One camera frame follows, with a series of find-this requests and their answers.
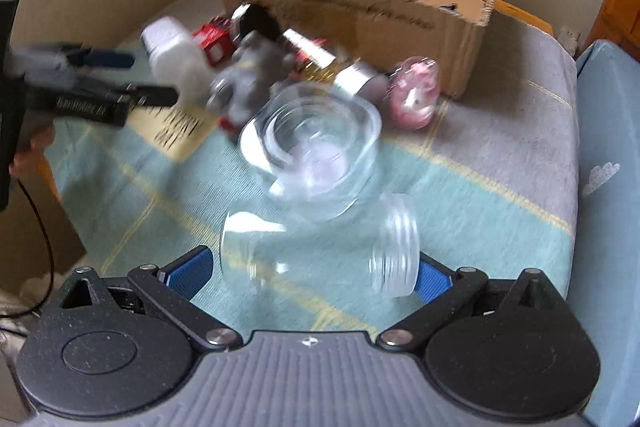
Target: orange cloth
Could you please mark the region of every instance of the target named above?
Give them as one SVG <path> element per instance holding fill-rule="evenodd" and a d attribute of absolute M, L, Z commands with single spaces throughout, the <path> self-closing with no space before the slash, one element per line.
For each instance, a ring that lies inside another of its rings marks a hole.
<path fill-rule="evenodd" d="M 47 181 L 47 185 L 49 185 L 52 194 L 58 199 L 58 201 L 60 201 L 60 194 L 58 194 L 58 188 L 56 187 L 56 182 L 53 179 L 51 166 L 45 158 L 40 160 L 40 163 L 38 163 L 38 172 L 40 172 L 42 177 Z"/>

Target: gray toy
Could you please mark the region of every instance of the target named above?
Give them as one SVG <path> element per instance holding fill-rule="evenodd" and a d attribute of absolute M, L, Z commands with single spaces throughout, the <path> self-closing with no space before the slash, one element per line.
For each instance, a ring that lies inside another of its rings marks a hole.
<path fill-rule="evenodd" d="M 269 102 L 272 86 L 293 71 L 295 56 L 252 31 L 242 39 L 231 61 L 211 83 L 207 108 L 220 115 L 220 127 L 235 141 L 247 122 Z"/>

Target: bed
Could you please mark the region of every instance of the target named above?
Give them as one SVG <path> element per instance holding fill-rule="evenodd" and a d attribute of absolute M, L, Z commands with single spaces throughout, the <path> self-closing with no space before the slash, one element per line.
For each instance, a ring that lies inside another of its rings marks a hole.
<path fill-rule="evenodd" d="M 218 0 L 181 0 L 164 13 L 195 28 L 219 11 Z M 137 39 L 123 47 L 136 65 L 110 77 L 151 82 Z M 117 132 L 65 121 L 57 133 L 48 159 L 63 206 L 103 275 L 164 264 L 198 244 L 217 251 L 229 201 L 258 194 L 204 111 L 136 110 Z M 495 278 L 536 266 L 566 294 L 577 209 L 575 63 L 550 35 L 495 12 L 465 96 L 443 98 L 423 132 L 386 128 L 379 167 L 369 190 L 414 197 L 428 255 Z M 420 306 L 415 295 L 364 300 L 288 284 L 255 299 L 228 288 L 219 271 L 193 301 L 243 335 L 261 328 L 375 335 Z"/>

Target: gray ribbed surface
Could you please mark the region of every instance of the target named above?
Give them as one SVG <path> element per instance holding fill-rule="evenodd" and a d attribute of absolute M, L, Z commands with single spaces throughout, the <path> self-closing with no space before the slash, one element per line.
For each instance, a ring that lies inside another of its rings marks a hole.
<path fill-rule="evenodd" d="M 302 343 L 309 336 L 319 342 Z M 80 427 L 42 414 L 29 427 Z M 174 396 L 104 427 L 489 427 L 451 405 L 417 360 L 369 344 L 365 333 L 257 332 L 230 353 L 204 357 Z M 584 427 L 577 417 L 546 425 Z"/>

